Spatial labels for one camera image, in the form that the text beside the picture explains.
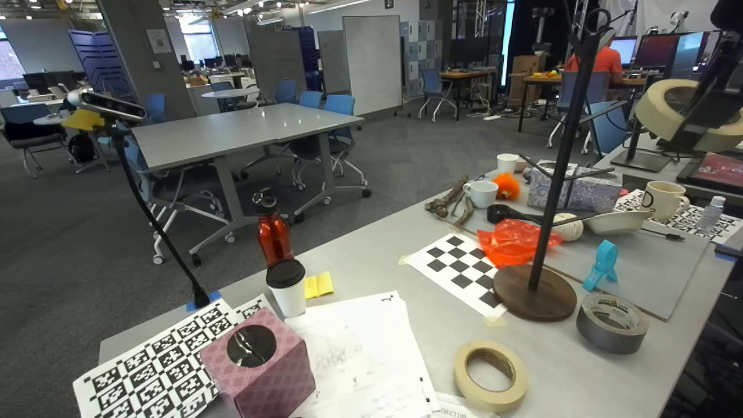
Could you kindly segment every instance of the black cable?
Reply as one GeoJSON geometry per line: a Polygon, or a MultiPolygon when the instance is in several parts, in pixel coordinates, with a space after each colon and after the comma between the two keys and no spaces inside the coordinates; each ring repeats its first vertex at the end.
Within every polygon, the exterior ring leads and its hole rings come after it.
{"type": "Polygon", "coordinates": [[[164,235],[163,226],[157,223],[157,219],[151,213],[151,208],[147,206],[147,201],[142,200],[140,190],[137,190],[137,184],[134,184],[134,173],[125,161],[125,154],[123,154],[123,132],[118,132],[115,127],[108,129],[111,135],[111,142],[114,142],[114,149],[115,149],[115,156],[120,161],[120,167],[123,167],[123,173],[129,184],[129,190],[140,205],[140,208],[144,211],[147,221],[156,228],[156,232],[163,237],[168,250],[172,254],[172,258],[179,262],[179,266],[183,270],[183,274],[187,277],[190,281],[190,290],[193,290],[193,307],[201,308],[208,305],[208,292],[198,283],[198,278],[193,277],[193,271],[186,266],[183,258],[179,255],[176,247],[170,242],[170,237],[164,235]]]}

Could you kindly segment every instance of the sticky note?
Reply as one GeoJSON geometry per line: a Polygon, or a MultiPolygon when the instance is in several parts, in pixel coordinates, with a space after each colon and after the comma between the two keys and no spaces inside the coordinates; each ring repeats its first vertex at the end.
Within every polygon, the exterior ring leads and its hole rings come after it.
{"type": "Polygon", "coordinates": [[[331,294],[331,277],[329,271],[320,271],[315,277],[305,278],[305,300],[315,300],[323,294],[331,294]]]}

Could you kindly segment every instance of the person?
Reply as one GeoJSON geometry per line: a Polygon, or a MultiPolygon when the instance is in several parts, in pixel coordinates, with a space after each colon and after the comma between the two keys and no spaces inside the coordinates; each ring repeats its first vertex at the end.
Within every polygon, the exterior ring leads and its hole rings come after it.
{"type": "MultiPolygon", "coordinates": [[[[599,41],[599,50],[595,59],[595,70],[592,71],[606,71],[610,84],[619,84],[621,82],[621,59],[615,48],[610,48],[612,32],[606,32],[599,41]]],[[[563,71],[579,71],[579,55],[568,55],[563,63],[563,71]]]]}

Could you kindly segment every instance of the window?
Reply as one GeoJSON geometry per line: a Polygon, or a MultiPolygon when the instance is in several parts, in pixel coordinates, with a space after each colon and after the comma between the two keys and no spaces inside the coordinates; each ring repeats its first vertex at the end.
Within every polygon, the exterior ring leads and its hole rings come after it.
{"type": "Polygon", "coordinates": [[[190,60],[204,60],[204,59],[219,55],[219,46],[213,41],[213,32],[212,32],[208,20],[179,19],[179,24],[180,24],[180,32],[183,32],[190,60]]]}
{"type": "Polygon", "coordinates": [[[22,64],[0,28],[0,82],[22,79],[22,64]]]}

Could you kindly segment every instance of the black and white checkerboard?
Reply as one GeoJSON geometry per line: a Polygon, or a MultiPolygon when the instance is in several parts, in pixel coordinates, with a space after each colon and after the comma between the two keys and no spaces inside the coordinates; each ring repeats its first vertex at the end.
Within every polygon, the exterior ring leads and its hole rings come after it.
{"type": "Polygon", "coordinates": [[[497,316],[500,301],[491,290],[497,266],[484,258],[478,244],[464,235],[444,240],[409,255],[407,262],[422,277],[475,308],[481,316],[497,316]]]}
{"type": "Polygon", "coordinates": [[[91,369],[71,382],[82,415],[199,415],[215,399],[215,385],[198,353],[260,308],[272,308],[265,294],[234,310],[219,300],[91,369]]]}

